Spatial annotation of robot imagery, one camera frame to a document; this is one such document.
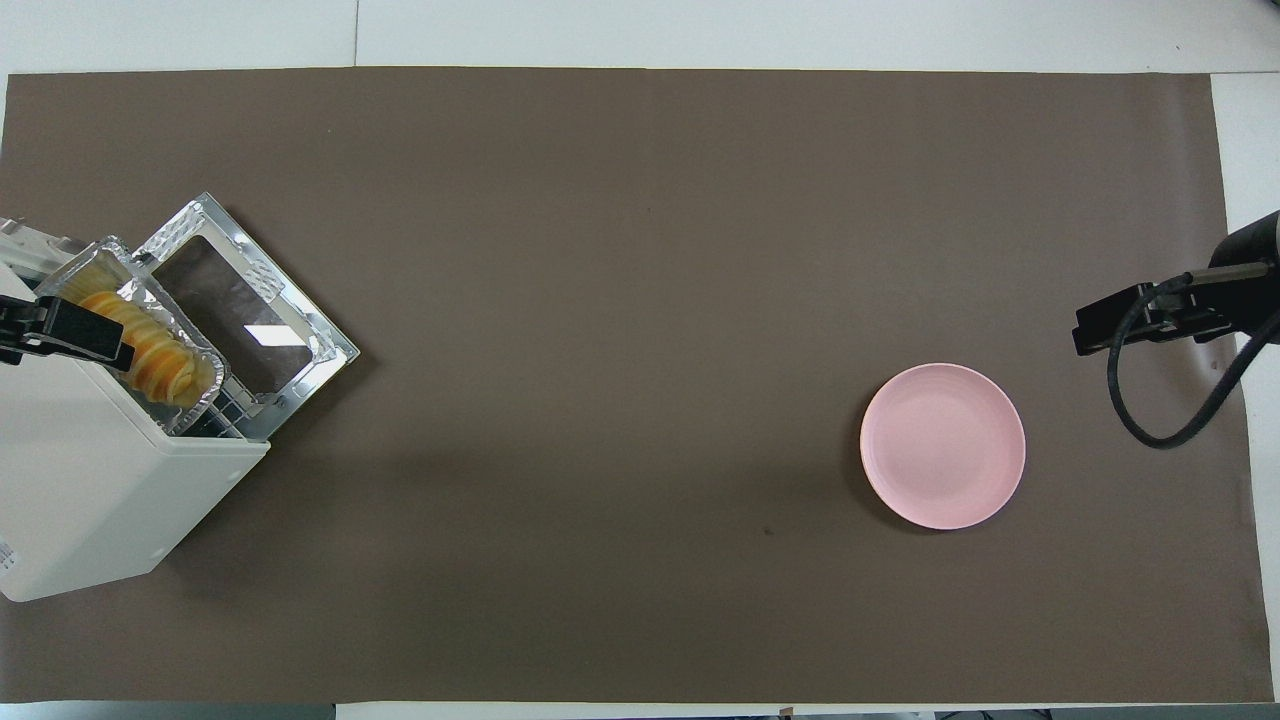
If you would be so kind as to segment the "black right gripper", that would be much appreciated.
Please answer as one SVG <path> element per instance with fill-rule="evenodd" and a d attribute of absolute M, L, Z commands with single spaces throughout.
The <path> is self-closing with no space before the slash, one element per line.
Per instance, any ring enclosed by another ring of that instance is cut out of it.
<path fill-rule="evenodd" d="M 1155 284 L 1134 284 L 1075 310 L 1079 357 L 1107 352 L 1125 314 Z M 1162 343 L 1166 328 L 1203 343 L 1233 332 L 1256 336 L 1268 319 L 1268 264 L 1243 263 L 1181 273 L 1164 282 L 1135 316 L 1121 345 Z"/>

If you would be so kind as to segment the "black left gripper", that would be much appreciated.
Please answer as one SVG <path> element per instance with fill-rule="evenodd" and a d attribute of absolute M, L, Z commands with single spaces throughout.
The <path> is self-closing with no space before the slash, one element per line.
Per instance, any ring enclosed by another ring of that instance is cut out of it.
<path fill-rule="evenodd" d="M 27 337 L 32 327 L 35 340 Z M 36 355 L 36 347 L 116 351 L 115 357 L 100 364 L 120 374 L 128 374 L 134 361 L 134 348 L 125 342 L 119 322 L 59 297 L 27 301 L 1 296 L 1 363 L 20 365 L 26 355 Z"/>

